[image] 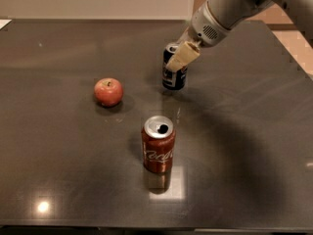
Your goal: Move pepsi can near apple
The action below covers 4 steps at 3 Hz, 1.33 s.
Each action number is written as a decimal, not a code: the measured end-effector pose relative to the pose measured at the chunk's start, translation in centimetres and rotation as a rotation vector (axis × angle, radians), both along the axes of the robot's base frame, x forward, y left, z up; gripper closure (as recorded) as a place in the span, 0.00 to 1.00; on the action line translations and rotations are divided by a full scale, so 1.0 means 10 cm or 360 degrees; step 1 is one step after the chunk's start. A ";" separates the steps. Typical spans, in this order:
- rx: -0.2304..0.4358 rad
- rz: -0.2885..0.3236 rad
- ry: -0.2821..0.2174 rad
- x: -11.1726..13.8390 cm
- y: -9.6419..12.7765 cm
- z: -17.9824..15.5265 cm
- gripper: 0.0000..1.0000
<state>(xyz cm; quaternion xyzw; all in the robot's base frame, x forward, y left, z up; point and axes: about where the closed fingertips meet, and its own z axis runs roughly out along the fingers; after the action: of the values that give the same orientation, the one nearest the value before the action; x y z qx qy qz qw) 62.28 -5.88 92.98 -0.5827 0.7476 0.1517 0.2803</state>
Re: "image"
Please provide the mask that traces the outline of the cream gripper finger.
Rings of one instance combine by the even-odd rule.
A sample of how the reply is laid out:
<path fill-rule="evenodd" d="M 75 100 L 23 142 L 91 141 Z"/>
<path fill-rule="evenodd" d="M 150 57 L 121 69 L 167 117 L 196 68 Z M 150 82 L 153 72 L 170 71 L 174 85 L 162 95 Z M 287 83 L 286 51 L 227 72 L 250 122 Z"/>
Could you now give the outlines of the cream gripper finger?
<path fill-rule="evenodd" d="M 187 66 L 200 56 L 199 46 L 190 41 L 181 42 L 175 51 L 174 55 L 167 62 L 166 67 L 173 72 Z"/>
<path fill-rule="evenodd" d="M 189 35 L 189 29 L 186 28 L 185 31 L 182 33 L 182 35 L 178 38 L 178 40 L 176 41 L 177 44 L 180 44 L 182 42 L 185 42 L 187 40 L 190 39 L 190 35 Z"/>

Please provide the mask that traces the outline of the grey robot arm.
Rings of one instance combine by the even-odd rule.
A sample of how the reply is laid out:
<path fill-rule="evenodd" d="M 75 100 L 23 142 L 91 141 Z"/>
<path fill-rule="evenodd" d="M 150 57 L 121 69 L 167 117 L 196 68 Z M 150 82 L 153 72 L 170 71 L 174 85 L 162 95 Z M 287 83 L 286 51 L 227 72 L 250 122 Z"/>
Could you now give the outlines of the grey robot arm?
<path fill-rule="evenodd" d="M 307 42 L 313 42 L 313 0 L 206 0 L 193 14 L 167 62 L 177 72 L 201 54 L 201 47 L 220 43 L 240 22 L 276 4 L 287 14 Z"/>

